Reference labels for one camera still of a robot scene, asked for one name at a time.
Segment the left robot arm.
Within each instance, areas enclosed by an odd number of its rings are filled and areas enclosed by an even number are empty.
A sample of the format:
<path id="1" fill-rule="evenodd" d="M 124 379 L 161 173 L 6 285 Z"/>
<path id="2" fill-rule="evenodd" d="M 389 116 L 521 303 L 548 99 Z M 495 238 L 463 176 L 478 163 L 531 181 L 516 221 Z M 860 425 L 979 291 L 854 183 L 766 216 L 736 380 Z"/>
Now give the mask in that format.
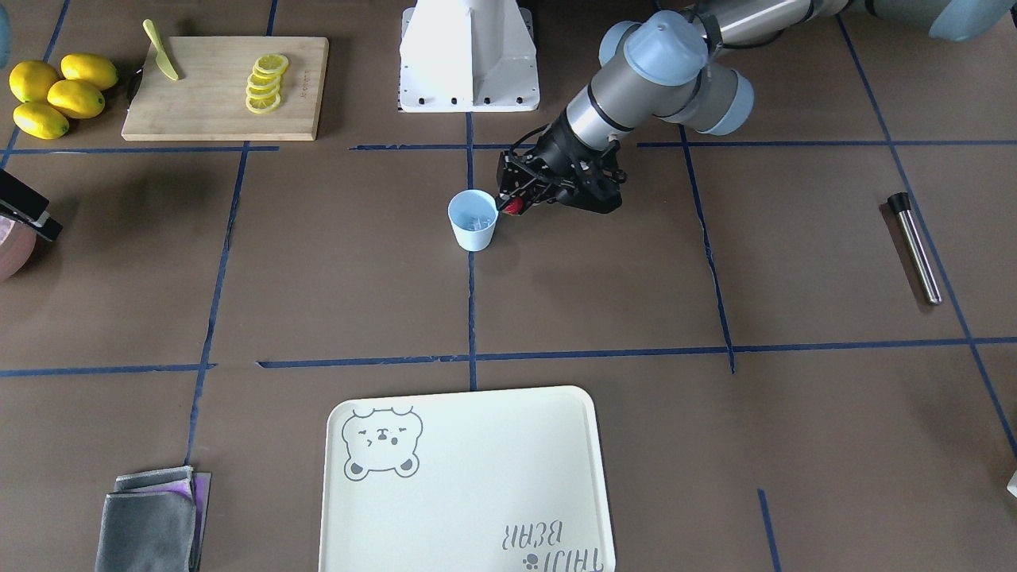
<path id="1" fill-rule="evenodd" d="M 1013 1 L 698 1 L 657 10 L 646 21 L 608 28 L 599 70 L 529 151 L 501 153 L 495 206 L 519 216 L 538 203 L 608 214 L 622 203 L 621 142 L 649 118 L 696 133 L 727 135 L 747 121 L 755 94 L 747 77 L 718 62 L 760 48 L 788 28 L 846 11 L 966 42 L 988 32 Z"/>

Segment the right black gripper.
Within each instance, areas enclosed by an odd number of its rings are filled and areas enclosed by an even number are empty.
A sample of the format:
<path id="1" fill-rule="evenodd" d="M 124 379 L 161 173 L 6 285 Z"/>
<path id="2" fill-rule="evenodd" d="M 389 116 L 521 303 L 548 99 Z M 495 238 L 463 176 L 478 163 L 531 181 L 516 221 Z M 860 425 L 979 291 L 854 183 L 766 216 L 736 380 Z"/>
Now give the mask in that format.
<path id="1" fill-rule="evenodd" d="M 54 242 L 63 226 L 48 213 L 50 201 L 15 176 L 1 169 L 1 214 L 18 223 L 29 225 L 44 240 Z"/>

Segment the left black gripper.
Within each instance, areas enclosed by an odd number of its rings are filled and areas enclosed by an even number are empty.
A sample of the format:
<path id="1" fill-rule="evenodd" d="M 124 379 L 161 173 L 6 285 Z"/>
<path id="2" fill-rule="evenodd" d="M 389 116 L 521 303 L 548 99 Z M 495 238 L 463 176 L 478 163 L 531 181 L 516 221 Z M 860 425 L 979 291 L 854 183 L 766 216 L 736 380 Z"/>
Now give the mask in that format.
<path id="1" fill-rule="evenodd" d="M 499 156 L 498 211 L 502 213 L 512 198 L 524 201 L 522 214 L 538 203 L 559 203 L 597 214 L 615 211 L 624 202 L 625 171 L 617 162 L 620 147 L 610 135 L 603 151 L 589 148 L 566 119 L 535 128 Z"/>

